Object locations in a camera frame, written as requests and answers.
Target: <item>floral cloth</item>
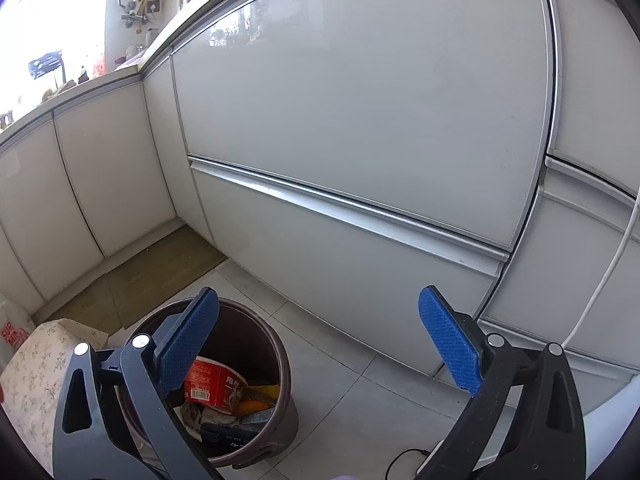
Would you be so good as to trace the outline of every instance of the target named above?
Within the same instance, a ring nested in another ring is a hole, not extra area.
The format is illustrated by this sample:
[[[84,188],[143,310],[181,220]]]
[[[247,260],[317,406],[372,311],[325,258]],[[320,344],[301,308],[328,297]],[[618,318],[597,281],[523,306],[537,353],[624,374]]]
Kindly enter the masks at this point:
[[[107,337],[70,319],[43,323],[0,376],[4,411],[29,451],[52,476],[53,425],[71,352],[81,341],[102,349]]]

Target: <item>brown trash bin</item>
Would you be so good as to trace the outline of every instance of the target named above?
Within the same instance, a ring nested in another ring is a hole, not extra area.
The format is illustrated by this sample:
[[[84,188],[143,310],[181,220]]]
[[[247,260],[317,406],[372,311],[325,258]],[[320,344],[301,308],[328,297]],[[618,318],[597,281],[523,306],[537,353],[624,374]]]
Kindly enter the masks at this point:
[[[166,317],[181,313],[192,299],[175,301],[162,307],[142,321],[129,339],[140,333],[153,334]],[[291,398],[289,359],[276,331],[248,307],[220,298],[218,321],[200,355],[224,363],[248,381],[280,385],[273,415],[260,433],[245,446],[232,453],[217,455],[213,446],[193,438],[209,463],[213,467],[231,465],[234,469],[240,469],[285,450],[298,432],[298,411]],[[140,439],[148,441],[129,395],[122,389],[118,396],[131,429]],[[180,406],[184,402],[183,389],[170,392],[167,402],[171,407]]]

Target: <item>floor mat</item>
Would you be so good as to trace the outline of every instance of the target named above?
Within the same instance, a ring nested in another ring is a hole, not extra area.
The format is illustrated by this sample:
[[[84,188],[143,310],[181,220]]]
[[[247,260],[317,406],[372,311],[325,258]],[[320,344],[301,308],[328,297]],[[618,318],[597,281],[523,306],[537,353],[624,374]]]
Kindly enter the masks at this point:
[[[223,253],[183,226],[95,280],[49,320],[66,317],[111,335],[224,260]]]

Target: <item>barcode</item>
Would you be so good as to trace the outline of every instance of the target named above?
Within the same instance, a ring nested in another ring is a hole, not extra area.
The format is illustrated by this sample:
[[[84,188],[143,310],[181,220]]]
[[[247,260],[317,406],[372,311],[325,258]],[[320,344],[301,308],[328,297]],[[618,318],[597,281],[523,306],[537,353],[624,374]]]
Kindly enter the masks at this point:
[[[191,398],[209,400],[209,392],[203,392],[202,390],[191,390]]]

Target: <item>white power cord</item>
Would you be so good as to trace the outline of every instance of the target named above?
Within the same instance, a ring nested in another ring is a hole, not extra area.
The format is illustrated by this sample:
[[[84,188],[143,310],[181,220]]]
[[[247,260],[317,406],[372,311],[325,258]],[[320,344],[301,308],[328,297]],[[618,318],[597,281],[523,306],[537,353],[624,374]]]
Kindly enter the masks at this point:
[[[580,316],[580,319],[578,320],[578,322],[575,324],[574,329],[571,330],[571,333],[566,337],[566,339],[562,343],[562,348],[566,348],[566,346],[569,344],[571,339],[574,338],[575,333],[578,332],[578,329],[584,322],[584,318],[587,317],[587,314],[593,307],[593,304],[598,299],[600,293],[602,292],[602,289],[604,288],[605,285],[607,285],[609,278],[613,274],[613,271],[616,269],[616,266],[620,261],[620,258],[622,257],[622,253],[625,251],[626,245],[629,242],[629,238],[631,238],[631,232],[634,230],[636,222],[638,221],[639,212],[640,212],[640,190],[638,192],[638,195],[636,196],[636,202],[634,203],[634,208],[631,210],[631,217],[629,218],[629,222],[626,225],[625,233],[622,235],[622,240],[620,240],[620,245],[618,246],[618,250],[616,251],[616,254],[613,255],[613,259],[609,264],[609,267],[607,267],[607,270],[605,271],[602,279],[600,280],[600,283],[596,287],[596,290],[593,292],[593,295],[591,296],[589,303],[587,303],[587,306],[582,311],[582,315]]]

